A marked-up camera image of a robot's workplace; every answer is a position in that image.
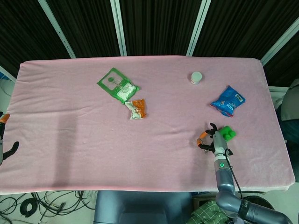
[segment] pink tablecloth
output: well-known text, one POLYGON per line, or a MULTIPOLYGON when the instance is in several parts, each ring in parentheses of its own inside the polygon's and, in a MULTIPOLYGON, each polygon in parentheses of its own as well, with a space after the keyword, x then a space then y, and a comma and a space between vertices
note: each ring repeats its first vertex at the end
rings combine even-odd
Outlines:
POLYGON ((142 56, 29 61, 21 64, 9 106, 0 191, 216 191, 214 155, 196 146, 208 128, 230 125, 231 163, 243 190, 288 189, 294 175, 261 63, 251 58, 142 56), (96 83, 115 67, 141 90, 148 116, 96 83), (188 77, 200 71, 199 85, 188 77), (233 118, 209 103, 227 85, 246 102, 233 118))

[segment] person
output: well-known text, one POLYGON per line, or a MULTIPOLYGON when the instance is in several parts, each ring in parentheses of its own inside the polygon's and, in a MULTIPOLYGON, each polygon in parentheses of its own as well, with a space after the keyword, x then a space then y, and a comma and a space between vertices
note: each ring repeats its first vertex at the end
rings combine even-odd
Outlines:
POLYGON ((299 182, 299 79, 295 79, 278 107, 277 117, 290 156, 296 182, 299 182))

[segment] green object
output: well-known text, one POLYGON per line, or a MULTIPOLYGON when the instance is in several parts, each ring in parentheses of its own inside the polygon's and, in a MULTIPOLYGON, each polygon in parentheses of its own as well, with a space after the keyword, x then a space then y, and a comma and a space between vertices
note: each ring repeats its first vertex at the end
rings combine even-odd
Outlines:
POLYGON ((225 126, 224 128, 220 129, 219 132, 225 141, 229 141, 237 135, 236 132, 230 128, 230 126, 225 126))
POLYGON ((139 86, 133 85, 131 80, 116 68, 112 68, 98 85, 123 104, 139 90, 139 86))
POLYGON ((218 207, 216 201, 204 203, 194 212, 186 224, 226 224, 229 218, 218 207))

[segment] green checkered fabric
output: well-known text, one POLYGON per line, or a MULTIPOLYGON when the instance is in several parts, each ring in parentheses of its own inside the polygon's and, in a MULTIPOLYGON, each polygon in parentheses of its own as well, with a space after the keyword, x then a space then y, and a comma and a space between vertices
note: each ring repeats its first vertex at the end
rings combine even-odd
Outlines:
POLYGON ((216 201, 209 201, 192 213, 186 224, 226 224, 228 217, 218 207, 216 201))

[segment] green toy block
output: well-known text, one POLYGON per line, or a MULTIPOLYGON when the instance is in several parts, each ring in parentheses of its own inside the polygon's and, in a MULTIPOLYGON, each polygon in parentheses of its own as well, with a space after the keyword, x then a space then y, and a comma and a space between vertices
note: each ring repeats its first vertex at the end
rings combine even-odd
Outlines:
POLYGON ((224 128, 220 129, 219 132, 223 136, 225 141, 229 141, 237 135, 237 133, 233 129, 231 129, 230 126, 225 126, 224 128))

